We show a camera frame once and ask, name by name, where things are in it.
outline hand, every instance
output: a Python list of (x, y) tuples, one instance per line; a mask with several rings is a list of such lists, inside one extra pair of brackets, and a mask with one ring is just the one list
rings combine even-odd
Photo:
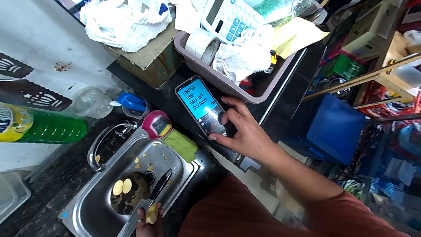
[(226, 124), (230, 120), (238, 131), (233, 138), (218, 133), (210, 134), (209, 138), (245, 156), (262, 161), (268, 152), (278, 145), (272, 142), (253, 118), (244, 102), (232, 97), (221, 97), (221, 100), (233, 107), (222, 115), (221, 124)]
[(162, 215), (164, 214), (164, 209), (161, 209), (158, 213), (158, 219), (155, 224), (150, 225), (145, 223), (145, 210), (139, 208), (137, 214), (140, 219), (143, 221), (138, 222), (136, 226), (136, 237), (165, 237), (164, 226), (162, 225)]

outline blue plastic bin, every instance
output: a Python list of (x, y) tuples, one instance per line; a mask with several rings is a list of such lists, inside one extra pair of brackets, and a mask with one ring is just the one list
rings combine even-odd
[(364, 121), (363, 113), (324, 94), (300, 104), (280, 140), (303, 156), (348, 165)]

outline white container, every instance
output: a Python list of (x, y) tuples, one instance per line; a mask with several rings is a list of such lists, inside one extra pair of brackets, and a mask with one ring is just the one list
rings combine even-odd
[(104, 95), (100, 89), (88, 86), (75, 94), (72, 110), (82, 117), (101, 119), (111, 112), (110, 102), (111, 99)]
[(31, 196), (16, 172), (0, 174), (0, 224)]
[(421, 65), (421, 59), (399, 66), (394, 69), (392, 73), (414, 88), (421, 87), (421, 72), (416, 68), (419, 65)]

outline calculator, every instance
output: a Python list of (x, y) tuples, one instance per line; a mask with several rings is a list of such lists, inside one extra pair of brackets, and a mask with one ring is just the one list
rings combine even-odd
[(202, 26), (224, 43), (234, 41), (243, 30), (263, 25), (263, 17), (243, 0), (208, 0)]

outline red shirt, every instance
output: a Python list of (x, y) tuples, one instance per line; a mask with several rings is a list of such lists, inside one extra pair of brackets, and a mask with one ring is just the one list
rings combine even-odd
[(178, 237), (408, 237), (347, 192), (309, 205), (312, 231), (275, 219), (235, 176), (226, 177), (190, 210)]

